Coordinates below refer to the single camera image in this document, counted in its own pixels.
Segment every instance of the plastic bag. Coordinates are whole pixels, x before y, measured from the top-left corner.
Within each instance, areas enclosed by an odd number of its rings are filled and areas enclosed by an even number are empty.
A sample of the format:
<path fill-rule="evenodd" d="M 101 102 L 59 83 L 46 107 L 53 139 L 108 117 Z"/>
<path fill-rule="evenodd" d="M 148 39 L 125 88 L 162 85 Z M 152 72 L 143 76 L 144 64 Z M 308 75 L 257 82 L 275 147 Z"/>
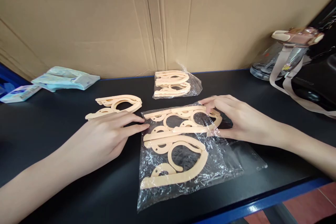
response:
<path fill-rule="evenodd" d="M 219 129 L 232 128 L 232 121 L 223 113 L 220 112 L 222 122 L 218 126 Z M 267 163 L 255 152 L 255 150 L 244 141 L 234 139 L 219 138 L 216 141 L 220 149 L 225 148 L 227 144 L 231 147 L 234 156 L 238 159 L 239 164 L 244 170 L 244 175 L 251 174 L 267 168 Z"/>
<path fill-rule="evenodd" d="M 202 91 L 200 79 L 179 64 L 183 71 L 168 70 L 156 72 L 154 79 L 154 99 L 197 96 Z"/>
<path fill-rule="evenodd" d="M 100 77 L 96 75 L 90 75 L 61 66 L 54 66 L 50 68 L 48 72 L 31 82 L 51 92 L 55 92 L 58 89 L 85 90 L 99 79 Z"/>
<path fill-rule="evenodd" d="M 141 138 L 138 212 L 243 174 L 228 142 L 219 137 L 217 111 L 210 113 L 214 122 L 198 103 L 141 114 L 150 127 Z"/>

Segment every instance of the red floor tile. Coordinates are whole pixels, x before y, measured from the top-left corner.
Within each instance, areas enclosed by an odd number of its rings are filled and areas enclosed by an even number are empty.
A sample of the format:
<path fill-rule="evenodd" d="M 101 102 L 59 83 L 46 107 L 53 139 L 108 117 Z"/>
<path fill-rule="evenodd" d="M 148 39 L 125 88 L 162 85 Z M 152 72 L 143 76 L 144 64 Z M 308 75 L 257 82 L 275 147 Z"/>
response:
<path fill-rule="evenodd" d="M 264 211 L 259 211 L 244 217 L 249 224 L 270 224 Z"/>
<path fill-rule="evenodd" d="M 336 206 L 336 183 L 322 186 L 320 191 Z"/>
<path fill-rule="evenodd" d="M 336 208 L 318 189 L 285 201 L 284 205 L 298 224 L 314 224 L 336 213 Z"/>

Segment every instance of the black table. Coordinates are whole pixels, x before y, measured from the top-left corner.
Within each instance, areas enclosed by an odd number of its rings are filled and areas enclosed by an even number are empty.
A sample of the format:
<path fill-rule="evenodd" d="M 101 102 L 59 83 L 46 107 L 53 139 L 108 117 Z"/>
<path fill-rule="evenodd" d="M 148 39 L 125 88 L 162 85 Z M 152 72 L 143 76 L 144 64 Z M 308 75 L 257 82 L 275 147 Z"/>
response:
<path fill-rule="evenodd" d="M 210 95 L 231 94 L 280 122 L 336 146 L 334 120 L 312 113 L 248 70 L 195 74 L 203 91 L 197 97 L 154 100 L 154 78 L 101 80 L 86 91 L 41 90 L 22 103 L 0 105 L 0 186 L 61 146 L 101 107 L 95 98 L 130 94 L 142 99 L 140 111 L 188 105 Z M 252 145 L 268 164 L 249 175 L 155 204 L 137 214 L 140 134 L 122 154 L 80 178 L 34 211 L 23 223 L 195 222 L 245 205 L 324 175 L 284 150 Z"/>

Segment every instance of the cardboard wall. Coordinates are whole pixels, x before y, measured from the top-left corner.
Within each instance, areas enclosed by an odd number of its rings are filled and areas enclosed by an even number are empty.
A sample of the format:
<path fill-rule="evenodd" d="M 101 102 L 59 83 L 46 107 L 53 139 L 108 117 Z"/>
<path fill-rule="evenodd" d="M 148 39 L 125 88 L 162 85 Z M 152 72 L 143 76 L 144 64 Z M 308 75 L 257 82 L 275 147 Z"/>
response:
<path fill-rule="evenodd" d="M 179 61 L 191 72 L 245 68 L 274 42 L 273 31 L 306 26 L 329 1 L 149 0 L 150 13 L 159 9 L 161 17 L 152 21 L 158 66 L 174 69 Z"/>
<path fill-rule="evenodd" d="M 24 77 L 53 66 L 102 78 L 156 67 L 147 0 L 0 0 L 0 60 Z"/>
<path fill-rule="evenodd" d="M 248 66 L 274 30 L 330 0 L 0 0 L 0 62 L 31 80 L 62 66 L 102 78 Z"/>

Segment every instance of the white packaging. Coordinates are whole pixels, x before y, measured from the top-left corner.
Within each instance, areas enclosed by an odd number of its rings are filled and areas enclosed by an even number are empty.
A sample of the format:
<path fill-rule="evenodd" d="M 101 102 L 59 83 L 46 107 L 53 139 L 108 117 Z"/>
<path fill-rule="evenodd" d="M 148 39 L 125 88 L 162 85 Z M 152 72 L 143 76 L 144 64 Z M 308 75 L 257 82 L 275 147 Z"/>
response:
<path fill-rule="evenodd" d="M 31 82 L 51 92 L 55 92 L 58 89 L 85 90 L 99 79 L 100 77 L 96 75 L 90 75 L 61 66 L 54 66 L 50 68 L 48 72 Z"/>
<path fill-rule="evenodd" d="M 37 85 L 21 86 L 3 96 L 0 101 L 3 103 L 23 102 L 40 89 L 41 87 Z"/>

